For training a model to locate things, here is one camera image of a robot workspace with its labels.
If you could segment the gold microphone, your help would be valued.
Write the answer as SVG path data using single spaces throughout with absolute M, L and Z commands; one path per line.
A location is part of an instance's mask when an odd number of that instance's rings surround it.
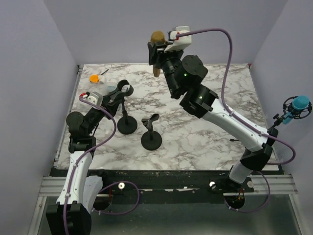
M 155 43 L 155 42 L 161 42 L 161 43 L 165 43 L 165 36 L 164 33 L 162 31 L 154 31 L 151 34 L 151 38 L 150 38 L 150 42 L 151 43 Z M 160 76 L 160 69 L 156 68 L 155 65 L 153 65 L 153 75 L 154 77 L 158 78 Z

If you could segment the black stand holding gold microphone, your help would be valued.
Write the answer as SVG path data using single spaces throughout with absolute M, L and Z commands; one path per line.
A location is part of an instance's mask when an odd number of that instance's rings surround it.
M 130 135 L 137 129 L 137 121 L 134 117 L 129 116 L 125 108 L 125 98 L 131 96 L 134 92 L 132 85 L 126 80 L 121 80 L 117 83 L 114 91 L 110 92 L 110 99 L 112 102 L 122 105 L 122 115 L 117 123 L 118 131 L 123 135 Z

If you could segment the black round-base microphone stand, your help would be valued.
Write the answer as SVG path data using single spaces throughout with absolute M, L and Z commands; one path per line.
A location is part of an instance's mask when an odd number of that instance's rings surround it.
M 143 118 L 141 120 L 142 124 L 146 127 L 147 132 L 145 132 L 141 137 L 142 146 L 149 150 L 157 150 L 162 144 L 162 137 L 159 132 L 154 131 L 153 122 L 159 119 L 159 114 L 153 114 L 150 118 Z

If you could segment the silver mesh-head microphone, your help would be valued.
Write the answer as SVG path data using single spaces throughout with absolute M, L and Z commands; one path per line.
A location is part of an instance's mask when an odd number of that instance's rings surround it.
M 169 88 L 170 93 L 172 93 L 173 90 L 175 89 L 175 86 L 172 83 L 168 83 L 168 88 Z

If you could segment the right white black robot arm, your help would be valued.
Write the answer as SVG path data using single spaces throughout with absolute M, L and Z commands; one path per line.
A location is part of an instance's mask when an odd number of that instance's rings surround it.
M 201 82 L 208 73 L 196 55 L 183 56 L 183 50 L 166 52 L 167 44 L 148 43 L 149 65 L 164 73 L 171 98 L 180 99 L 180 106 L 191 115 L 217 125 L 238 139 L 245 151 L 231 168 L 225 179 L 225 187 L 235 192 L 243 186 L 253 171 L 261 171 L 272 154 L 272 146 L 278 136 L 275 128 L 263 128 L 245 117 L 240 117 L 250 127 L 235 119 L 239 113 L 226 110 L 222 99 Z

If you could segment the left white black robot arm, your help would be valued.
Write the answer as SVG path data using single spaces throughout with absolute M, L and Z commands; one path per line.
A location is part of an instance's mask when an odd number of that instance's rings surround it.
M 101 176 L 88 176 L 95 150 L 113 138 L 117 123 L 102 106 L 99 93 L 82 93 L 79 100 L 92 108 L 90 114 L 72 112 L 67 116 L 70 132 L 70 165 L 64 186 L 55 205 L 48 206 L 46 218 L 53 235 L 88 235 L 91 232 L 91 211 L 98 193 L 109 186 Z M 103 117 L 113 122 L 113 131 L 104 141 L 97 143 L 91 133 Z

